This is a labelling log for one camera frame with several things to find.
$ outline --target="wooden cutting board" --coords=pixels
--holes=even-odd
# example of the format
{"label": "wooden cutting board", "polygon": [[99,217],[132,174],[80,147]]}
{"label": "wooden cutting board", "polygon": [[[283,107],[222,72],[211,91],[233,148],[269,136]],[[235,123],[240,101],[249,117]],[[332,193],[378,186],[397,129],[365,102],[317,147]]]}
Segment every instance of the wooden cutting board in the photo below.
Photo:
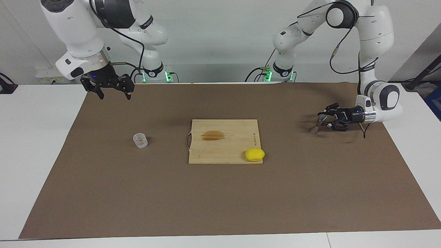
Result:
{"label": "wooden cutting board", "polygon": [[191,165],[261,165],[245,152],[261,148],[257,120],[193,120],[188,163]]}

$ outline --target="brown stain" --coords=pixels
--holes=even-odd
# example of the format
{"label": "brown stain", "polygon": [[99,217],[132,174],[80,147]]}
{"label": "brown stain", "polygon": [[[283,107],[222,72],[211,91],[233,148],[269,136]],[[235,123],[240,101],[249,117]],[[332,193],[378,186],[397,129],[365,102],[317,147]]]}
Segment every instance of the brown stain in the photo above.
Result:
{"label": "brown stain", "polygon": [[201,135],[203,141],[216,141],[225,139],[225,134],[219,131],[208,131]]}

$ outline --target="green led light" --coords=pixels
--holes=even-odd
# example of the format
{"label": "green led light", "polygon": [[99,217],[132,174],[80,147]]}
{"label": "green led light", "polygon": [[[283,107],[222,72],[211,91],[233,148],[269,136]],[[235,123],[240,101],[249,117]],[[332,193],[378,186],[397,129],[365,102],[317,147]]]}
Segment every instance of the green led light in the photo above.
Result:
{"label": "green led light", "polygon": [[168,83],[171,82],[171,81],[173,81],[172,76],[171,76],[170,73],[168,73],[168,72],[165,72],[165,78],[167,79],[167,82],[168,82]]}
{"label": "green led light", "polygon": [[268,73],[265,76],[265,81],[271,82],[271,78],[273,77],[273,72],[271,70],[268,71]]}

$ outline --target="cutting board handle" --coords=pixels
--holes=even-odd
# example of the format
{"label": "cutting board handle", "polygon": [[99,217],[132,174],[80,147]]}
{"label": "cutting board handle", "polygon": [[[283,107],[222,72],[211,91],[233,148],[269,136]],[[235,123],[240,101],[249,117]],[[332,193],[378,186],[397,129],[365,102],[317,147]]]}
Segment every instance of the cutting board handle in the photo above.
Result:
{"label": "cutting board handle", "polygon": [[186,144],[186,146],[188,148],[188,151],[190,151],[190,146],[191,146],[191,139],[190,139],[190,137],[191,137],[191,130],[188,132],[187,138],[185,139],[185,144]]}

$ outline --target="wall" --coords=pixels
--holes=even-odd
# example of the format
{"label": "wall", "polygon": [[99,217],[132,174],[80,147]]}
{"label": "wall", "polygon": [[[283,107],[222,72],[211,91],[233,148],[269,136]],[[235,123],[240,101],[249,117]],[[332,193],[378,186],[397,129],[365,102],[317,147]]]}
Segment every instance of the wall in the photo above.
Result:
{"label": "wall", "polygon": [[[38,0],[0,0],[28,35],[33,44],[50,63],[61,57],[66,48],[45,20]],[[248,72],[262,66],[273,50],[272,35],[294,22],[310,0],[224,0],[224,1],[170,1],[151,0],[149,6],[155,21],[169,32],[169,42],[158,49],[163,61],[171,65],[185,82],[243,81]],[[439,0],[396,1],[377,0],[389,6],[394,20],[395,46],[378,62],[377,75],[389,80],[414,51],[425,41],[441,22]],[[10,35],[14,30],[2,29]],[[336,75],[328,66],[329,57],[346,30],[334,30],[321,26],[307,42],[297,49],[296,71],[298,81],[339,82],[357,81],[357,75]],[[111,46],[112,60],[136,63],[136,54],[121,44],[111,30],[100,30],[107,45]],[[2,45],[0,69],[9,75],[20,77],[19,83],[32,83],[31,73],[26,71],[32,63],[27,58],[25,46],[17,37],[8,38]],[[24,54],[11,53],[22,51]],[[345,71],[356,68],[359,50],[358,34],[354,30],[343,43],[335,67]],[[119,67],[118,72],[130,68]]]}
{"label": "wall", "polygon": [[[393,81],[404,81],[418,76],[441,55],[441,25],[424,41],[410,59],[392,77]],[[441,81],[441,70],[427,76],[425,80]]]}
{"label": "wall", "polygon": [[36,84],[35,68],[51,63],[0,0],[0,72],[17,84]]}

